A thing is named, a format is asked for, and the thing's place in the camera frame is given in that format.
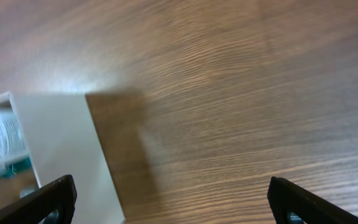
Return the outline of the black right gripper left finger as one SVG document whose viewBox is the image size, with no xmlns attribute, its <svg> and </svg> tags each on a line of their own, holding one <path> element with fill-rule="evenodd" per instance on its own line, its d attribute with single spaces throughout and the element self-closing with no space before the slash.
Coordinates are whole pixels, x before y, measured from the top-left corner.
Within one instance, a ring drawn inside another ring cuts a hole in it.
<svg viewBox="0 0 358 224">
<path fill-rule="evenodd" d="M 39 223 L 58 212 L 57 223 L 70 224 L 77 192 L 73 176 L 63 175 L 20 200 L 0 209 L 0 224 Z"/>
</svg>

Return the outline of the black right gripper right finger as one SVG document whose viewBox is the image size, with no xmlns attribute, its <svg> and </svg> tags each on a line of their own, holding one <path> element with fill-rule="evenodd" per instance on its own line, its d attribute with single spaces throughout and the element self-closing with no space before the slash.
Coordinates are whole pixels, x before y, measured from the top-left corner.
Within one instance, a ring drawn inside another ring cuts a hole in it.
<svg viewBox="0 0 358 224">
<path fill-rule="evenodd" d="M 358 223 L 358 217 L 282 177 L 272 177 L 267 198 L 279 224 Z"/>
</svg>

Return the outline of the green soap box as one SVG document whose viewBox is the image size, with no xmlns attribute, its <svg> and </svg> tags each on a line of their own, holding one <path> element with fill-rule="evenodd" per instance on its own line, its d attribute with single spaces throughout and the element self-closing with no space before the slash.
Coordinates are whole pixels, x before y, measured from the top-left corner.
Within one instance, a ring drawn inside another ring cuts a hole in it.
<svg viewBox="0 0 358 224">
<path fill-rule="evenodd" d="M 13 178 L 31 168 L 17 117 L 10 110 L 0 110 L 0 179 Z"/>
</svg>

